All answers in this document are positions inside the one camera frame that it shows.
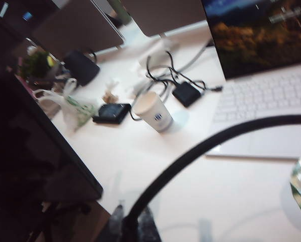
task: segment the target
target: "paper cup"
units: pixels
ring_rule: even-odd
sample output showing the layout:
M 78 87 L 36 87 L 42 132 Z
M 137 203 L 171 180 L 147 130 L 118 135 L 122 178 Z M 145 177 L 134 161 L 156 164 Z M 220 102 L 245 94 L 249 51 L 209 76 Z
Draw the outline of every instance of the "paper cup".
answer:
M 148 92 L 140 97 L 133 107 L 133 112 L 157 132 L 166 130 L 173 122 L 170 113 L 155 92 Z

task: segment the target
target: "power adapter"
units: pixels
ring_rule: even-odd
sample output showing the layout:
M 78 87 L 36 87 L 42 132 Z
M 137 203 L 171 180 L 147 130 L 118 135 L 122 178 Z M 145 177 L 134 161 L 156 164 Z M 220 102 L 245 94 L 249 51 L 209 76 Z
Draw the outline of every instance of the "power adapter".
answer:
M 188 82 L 178 85 L 172 92 L 173 96 L 183 104 L 184 107 L 190 106 L 198 98 L 201 93 Z

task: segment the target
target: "desk lamp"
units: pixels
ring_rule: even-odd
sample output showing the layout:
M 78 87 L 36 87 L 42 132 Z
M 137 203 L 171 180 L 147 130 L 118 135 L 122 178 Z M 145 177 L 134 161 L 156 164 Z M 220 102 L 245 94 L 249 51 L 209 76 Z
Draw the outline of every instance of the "desk lamp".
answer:
M 96 242 L 161 242 L 147 205 L 174 176 L 195 159 L 231 138 L 247 132 L 281 125 L 301 125 L 301 115 L 273 116 L 248 121 L 225 129 L 199 143 L 180 156 L 150 184 L 125 218 L 123 218 L 122 206 L 119 205 Z

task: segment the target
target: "lamp arm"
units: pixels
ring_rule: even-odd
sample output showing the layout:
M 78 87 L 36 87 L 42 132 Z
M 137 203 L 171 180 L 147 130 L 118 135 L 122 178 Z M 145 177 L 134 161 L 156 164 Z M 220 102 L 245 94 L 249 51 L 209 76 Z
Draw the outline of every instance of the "lamp arm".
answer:
M 199 143 L 174 161 L 149 185 L 131 208 L 125 218 L 124 226 L 126 229 L 136 229 L 139 215 L 156 194 L 181 170 L 210 149 L 241 134 L 282 125 L 301 125 L 301 115 L 274 116 L 248 121 L 225 129 Z

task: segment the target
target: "white keyboard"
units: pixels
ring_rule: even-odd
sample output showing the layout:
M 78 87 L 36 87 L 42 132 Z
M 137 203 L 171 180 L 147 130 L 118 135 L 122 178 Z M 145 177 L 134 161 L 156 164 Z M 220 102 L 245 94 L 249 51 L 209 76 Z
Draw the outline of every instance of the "white keyboard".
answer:
M 226 83 L 214 122 L 301 113 L 301 74 Z

